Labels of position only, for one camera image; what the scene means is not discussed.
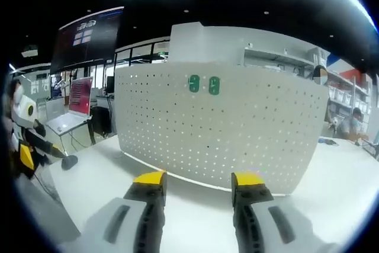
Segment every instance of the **white desk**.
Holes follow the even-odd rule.
[[[379,188],[379,163],[344,140],[339,146],[318,144],[291,203],[311,220],[324,242],[343,245],[370,209]],[[133,178],[151,168],[120,151],[114,136],[77,153],[79,162],[62,171],[50,166],[53,181],[79,231],[87,219],[114,197],[123,197]],[[166,223],[160,251],[238,252],[231,193],[168,177]]]

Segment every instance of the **display screen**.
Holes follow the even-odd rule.
[[[89,114],[92,77],[72,81],[70,92],[70,111]]]
[[[50,73],[112,62],[122,12],[104,10],[59,29]]]

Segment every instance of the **black ceiling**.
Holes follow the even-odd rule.
[[[378,34],[347,0],[9,0],[9,61],[16,67],[50,62],[57,29],[92,12],[125,6],[117,47],[169,36],[173,24],[201,21],[275,31],[316,44],[362,71],[379,67]],[[379,23],[377,0],[361,0]],[[24,59],[26,44],[38,56]]]

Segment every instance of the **laptop screen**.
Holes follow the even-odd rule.
[[[92,77],[76,79],[71,83],[69,110],[89,114]]]

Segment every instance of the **white perforated panel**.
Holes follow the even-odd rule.
[[[188,86],[191,75],[200,88]],[[220,78],[219,95],[209,79]],[[262,68],[138,65],[116,70],[120,147],[160,169],[230,188],[230,173],[259,173],[272,193],[303,176],[322,129],[327,88]]]

